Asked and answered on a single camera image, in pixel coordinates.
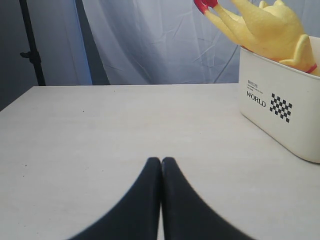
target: tripod pole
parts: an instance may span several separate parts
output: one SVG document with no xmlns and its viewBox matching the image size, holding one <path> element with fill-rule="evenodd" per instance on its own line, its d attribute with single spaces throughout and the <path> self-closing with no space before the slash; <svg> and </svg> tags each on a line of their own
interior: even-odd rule
<svg viewBox="0 0 320 240">
<path fill-rule="evenodd" d="M 25 59 L 29 59 L 30 63 L 33 64 L 38 85 L 45 86 L 46 85 L 45 77 L 41 67 L 41 58 L 37 50 L 34 31 L 32 29 L 27 0 L 19 0 L 19 2 L 20 2 L 23 21 L 24 21 L 25 31 L 26 31 L 26 35 L 27 35 L 29 47 L 30 47 L 29 52 L 21 52 L 20 55 Z"/>
</svg>

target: chicken toy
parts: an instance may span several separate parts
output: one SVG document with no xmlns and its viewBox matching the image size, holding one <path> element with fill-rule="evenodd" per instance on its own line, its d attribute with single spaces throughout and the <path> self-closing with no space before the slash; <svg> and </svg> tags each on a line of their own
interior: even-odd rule
<svg viewBox="0 0 320 240">
<path fill-rule="evenodd" d="M 259 7 L 248 0 L 231 0 L 242 16 L 223 8 L 217 0 L 193 1 L 233 43 L 280 64 L 320 76 L 309 36 L 298 16 L 282 0 L 276 0 L 273 5 L 262 0 Z"/>
</svg>

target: plastic box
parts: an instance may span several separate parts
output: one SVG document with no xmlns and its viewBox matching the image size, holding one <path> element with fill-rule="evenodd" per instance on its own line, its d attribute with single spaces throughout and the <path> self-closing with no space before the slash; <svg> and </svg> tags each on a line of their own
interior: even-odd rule
<svg viewBox="0 0 320 240">
<path fill-rule="evenodd" d="M 310 37 L 320 67 L 320 38 Z M 240 112 L 294 155 L 320 163 L 320 77 L 240 50 Z"/>
</svg>

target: yellow toy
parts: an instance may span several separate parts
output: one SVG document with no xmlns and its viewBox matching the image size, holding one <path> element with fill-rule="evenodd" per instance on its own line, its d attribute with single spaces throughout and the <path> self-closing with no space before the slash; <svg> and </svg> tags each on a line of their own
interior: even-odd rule
<svg viewBox="0 0 320 240">
<path fill-rule="evenodd" d="M 197 8 L 232 42 L 247 50 L 308 74 L 320 76 L 309 36 L 298 16 L 282 0 L 258 6 L 231 0 L 242 16 L 223 8 L 217 0 L 193 0 Z M 209 11 L 214 9 L 218 14 Z"/>
</svg>

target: white tabletop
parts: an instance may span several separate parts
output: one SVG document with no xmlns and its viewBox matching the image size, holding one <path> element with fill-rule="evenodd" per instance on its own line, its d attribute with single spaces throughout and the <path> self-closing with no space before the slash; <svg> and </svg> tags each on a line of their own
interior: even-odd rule
<svg viewBox="0 0 320 240">
<path fill-rule="evenodd" d="M 320 165 L 243 117 L 237 86 L 33 87 L 0 112 L 0 239 L 69 238 L 120 200 L 148 157 L 170 156 L 252 237 L 318 240 Z"/>
</svg>

